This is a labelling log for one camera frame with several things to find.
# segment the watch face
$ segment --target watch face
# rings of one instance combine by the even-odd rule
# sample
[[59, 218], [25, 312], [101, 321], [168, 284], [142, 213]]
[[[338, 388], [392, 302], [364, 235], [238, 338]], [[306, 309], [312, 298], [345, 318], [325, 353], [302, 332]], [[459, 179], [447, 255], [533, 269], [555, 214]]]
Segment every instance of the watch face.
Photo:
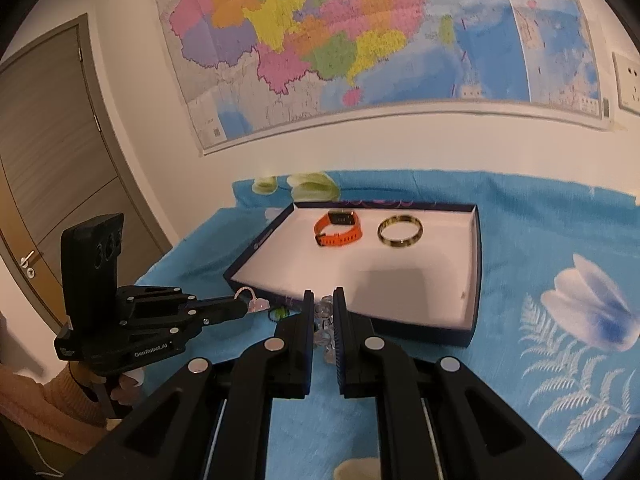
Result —
[[351, 211], [329, 211], [328, 215], [332, 225], [356, 225], [356, 219]]

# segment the box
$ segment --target box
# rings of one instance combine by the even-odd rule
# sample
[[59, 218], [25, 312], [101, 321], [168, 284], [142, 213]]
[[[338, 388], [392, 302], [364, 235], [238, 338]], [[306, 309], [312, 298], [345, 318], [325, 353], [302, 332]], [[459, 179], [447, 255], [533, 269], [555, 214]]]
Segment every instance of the box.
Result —
[[[319, 246], [314, 225], [331, 209], [354, 210], [362, 238], [341, 247]], [[422, 223], [416, 244], [392, 248], [378, 239], [380, 222], [397, 214]], [[385, 235], [401, 238], [415, 230], [404, 222]], [[468, 346], [478, 320], [481, 253], [473, 204], [303, 202], [289, 205], [224, 277], [233, 290], [247, 285], [272, 305], [294, 308], [307, 289], [319, 300], [341, 286], [348, 309], [369, 316], [381, 334]]]

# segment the door handle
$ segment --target door handle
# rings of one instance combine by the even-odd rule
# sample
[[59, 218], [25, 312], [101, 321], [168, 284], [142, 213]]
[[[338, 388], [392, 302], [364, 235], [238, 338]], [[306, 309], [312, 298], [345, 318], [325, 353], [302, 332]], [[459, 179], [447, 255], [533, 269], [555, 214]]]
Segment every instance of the door handle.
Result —
[[23, 269], [26, 269], [27, 267], [29, 267], [29, 258], [31, 258], [33, 256], [33, 253], [35, 251], [31, 251], [29, 254], [27, 254], [25, 257], [20, 258], [20, 266]]

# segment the gray door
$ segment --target gray door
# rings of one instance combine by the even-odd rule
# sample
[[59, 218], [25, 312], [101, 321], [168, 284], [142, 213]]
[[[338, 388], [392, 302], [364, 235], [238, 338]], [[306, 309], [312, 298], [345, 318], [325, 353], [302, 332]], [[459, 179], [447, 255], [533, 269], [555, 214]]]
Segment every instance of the gray door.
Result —
[[5, 190], [0, 232], [16, 264], [33, 251], [28, 266], [34, 276], [27, 267], [24, 276], [62, 323], [65, 228], [98, 214], [125, 214], [119, 285], [133, 283], [162, 251], [126, 193], [98, 129], [78, 27], [23, 50], [0, 67], [0, 190]]

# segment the door frame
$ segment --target door frame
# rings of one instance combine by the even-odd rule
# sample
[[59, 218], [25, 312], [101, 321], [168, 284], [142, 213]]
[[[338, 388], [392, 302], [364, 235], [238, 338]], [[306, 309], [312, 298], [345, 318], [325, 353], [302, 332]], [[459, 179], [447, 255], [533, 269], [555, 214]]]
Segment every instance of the door frame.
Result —
[[[87, 95], [89, 97], [89, 101], [91, 103], [94, 116], [97, 121], [96, 127], [100, 133], [100, 136], [102, 137], [105, 148], [109, 153], [110, 159], [116, 169], [118, 179], [120, 180], [122, 187], [125, 189], [127, 196], [131, 200], [133, 207], [140, 216], [142, 223], [151, 235], [156, 246], [160, 249], [162, 254], [166, 254], [172, 248], [171, 242], [164, 234], [164, 231], [160, 227], [160, 224], [156, 220], [156, 217], [153, 215], [150, 207], [146, 202], [146, 199], [144, 198], [142, 192], [140, 191], [140, 188], [138, 187], [138, 184], [136, 183], [135, 178], [133, 177], [133, 174], [131, 173], [130, 167], [127, 164], [124, 154], [122, 153], [120, 143], [118, 142], [116, 134], [113, 130], [113, 125], [111, 124], [106, 106], [104, 104], [102, 91], [100, 90], [100, 83], [95, 71], [94, 56], [91, 48], [87, 14], [82, 14], [81, 16], [78, 16], [77, 18], [70, 20], [69, 22], [63, 23], [62, 25], [51, 29], [49, 32], [46, 32], [35, 40], [29, 42], [27, 45], [22, 47], [7, 60], [5, 60], [5, 62], [0, 64], [0, 73], [2, 73], [7, 66], [11, 65], [11, 63], [15, 62], [19, 57], [24, 56], [29, 51], [33, 50], [34, 47], [39, 46], [41, 43], [49, 40], [53, 36], [56, 36], [57, 34], [71, 28], [76, 28], [76, 35], [78, 37], [79, 45], [78, 56], [81, 56], [82, 73], [84, 75]], [[0, 178], [5, 179], [4, 171], [0, 171]], [[50, 310], [42, 302], [36, 291], [31, 287], [31, 284], [22, 272], [19, 263], [16, 261], [14, 255], [9, 250], [9, 247], [6, 244], [2, 233], [0, 233], [0, 257], [4, 261], [5, 265], [9, 269], [9, 273], [14, 278], [15, 282], [20, 287], [20, 290], [25, 295], [27, 300], [31, 303], [39, 316], [45, 321], [45, 323], [47, 323], [50, 329], [52, 329], [53, 332], [57, 333], [62, 327], [62, 324], [50, 312]]]

